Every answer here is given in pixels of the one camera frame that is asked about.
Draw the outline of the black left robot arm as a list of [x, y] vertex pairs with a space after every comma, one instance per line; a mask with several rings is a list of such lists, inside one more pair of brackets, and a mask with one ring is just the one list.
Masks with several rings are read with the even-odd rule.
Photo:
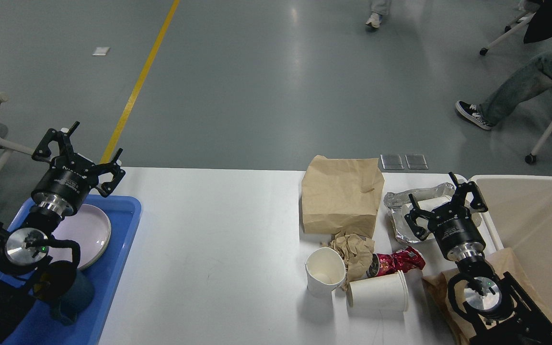
[[78, 213], [91, 190], [106, 198], [126, 173], [119, 162], [123, 149], [100, 164], [77, 153], [70, 138], [78, 126], [46, 132], [32, 159], [48, 170], [31, 192], [29, 213], [13, 231], [0, 223], [0, 344], [37, 301], [50, 306], [53, 319], [71, 325], [94, 299], [94, 284], [80, 269], [81, 245], [54, 232]]

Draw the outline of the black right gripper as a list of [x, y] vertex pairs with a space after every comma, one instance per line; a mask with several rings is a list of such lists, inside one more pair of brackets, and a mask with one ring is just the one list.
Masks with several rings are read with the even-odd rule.
[[[408, 194], [408, 201], [412, 210], [404, 216], [416, 238], [425, 241], [433, 233], [443, 258], [452, 262], [459, 262], [470, 257], [482, 257], [486, 243], [482, 238], [471, 216], [473, 213], [488, 212], [478, 185], [474, 182], [460, 183], [453, 172], [448, 173], [455, 190], [448, 203], [450, 218], [442, 215], [439, 207], [432, 211], [423, 210], [418, 206], [418, 199]], [[428, 221], [427, 229], [417, 224], [417, 218]]]

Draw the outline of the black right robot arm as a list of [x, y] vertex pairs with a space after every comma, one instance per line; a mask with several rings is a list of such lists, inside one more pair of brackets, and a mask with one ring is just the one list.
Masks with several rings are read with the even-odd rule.
[[404, 219], [419, 240], [433, 234], [443, 258], [455, 262], [447, 297], [472, 325], [471, 345], [552, 345], [552, 322], [509, 272], [500, 277], [485, 258], [486, 243], [472, 219], [488, 211], [477, 184], [449, 176], [455, 186], [450, 201], [425, 210], [408, 194]]

